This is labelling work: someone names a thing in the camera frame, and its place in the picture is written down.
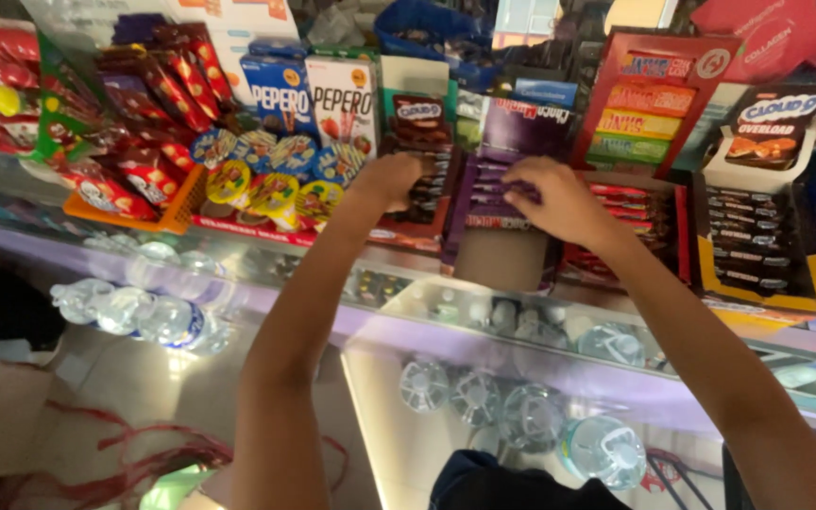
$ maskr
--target glass display counter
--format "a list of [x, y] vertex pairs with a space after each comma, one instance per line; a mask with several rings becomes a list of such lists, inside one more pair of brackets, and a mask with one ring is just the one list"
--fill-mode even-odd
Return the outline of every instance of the glass display counter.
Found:
[[[279, 289], [306, 249], [191, 226], [182, 236], [149, 233], [67, 217], [68, 192], [0, 155], [0, 229], [126, 257], [158, 242], [171, 256], [148, 264]], [[534, 351], [675, 377], [631, 300], [621, 294], [558, 284], [549, 296], [500, 292], [439, 275], [425, 255], [368, 245], [355, 264], [342, 304], [385, 316], [464, 331]], [[785, 328], [745, 341], [803, 408], [816, 412], [816, 331]]]

